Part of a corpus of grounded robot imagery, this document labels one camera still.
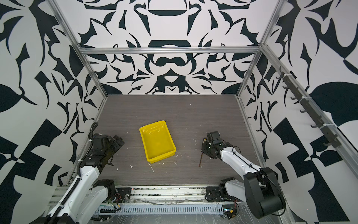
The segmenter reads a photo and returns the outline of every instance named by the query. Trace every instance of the black and white patterned wall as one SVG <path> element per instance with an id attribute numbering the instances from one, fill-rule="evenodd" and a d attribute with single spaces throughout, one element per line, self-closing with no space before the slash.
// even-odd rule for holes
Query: black and white patterned wall
<path id="1" fill-rule="evenodd" d="M 0 223 L 42 215 L 103 100 L 44 0 L 0 2 Z"/>
<path id="2" fill-rule="evenodd" d="M 257 46 L 277 0 L 60 0 L 82 47 Z M 96 55 L 108 94 L 236 93 L 252 54 Z"/>
<path id="3" fill-rule="evenodd" d="M 253 53 L 88 56 L 108 94 L 232 94 L 252 58 Z"/>
<path id="4" fill-rule="evenodd" d="M 57 2 L 83 47 L 219 47 L 257 46 L 277 0 Z"/>
<path id="5" fill-rule="evenodd" d="M 268 46 L 358 147 L 357 1 L 288 0 Z M 357 223 L 358 180 L 262 56 L 241 98 L 297 223 Z"/>
<path id="6" fill-rule="evenodd" d="M 241 99 L 259 151 L 299 224 L 357 223 L 358 179 L 262 55 Z"/>

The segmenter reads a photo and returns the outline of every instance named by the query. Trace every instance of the gray floor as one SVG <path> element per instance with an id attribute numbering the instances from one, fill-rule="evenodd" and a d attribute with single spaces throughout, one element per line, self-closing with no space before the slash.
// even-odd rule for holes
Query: gray floor
<path id="1" fill-rule="evenodd" d="M 166 121 L 176 154 L 150 167 L 139 128 L 160 120 Z M 229 165 L 205 154 L 199 167 L 202 140 L 216 130 L 258 164 L 234 95 L 110 95 L 95 133 L 118 135 L 125 144 L 114 156 L 114 167 L 106 166 L 99 178 L 118 185 L 208 185 L 232 176 L 240 180 Z"/>

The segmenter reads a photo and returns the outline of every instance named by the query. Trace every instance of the yellow tray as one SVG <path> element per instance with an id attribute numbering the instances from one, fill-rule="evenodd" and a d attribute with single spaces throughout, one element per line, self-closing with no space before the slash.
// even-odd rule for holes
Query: yellow tray
<path id="1" fill-rule="evenodd" d="M 148 162 L 155 163 L 175 154 L 176 148 L 164 120 L 141 127 L 139 131 Z"/>

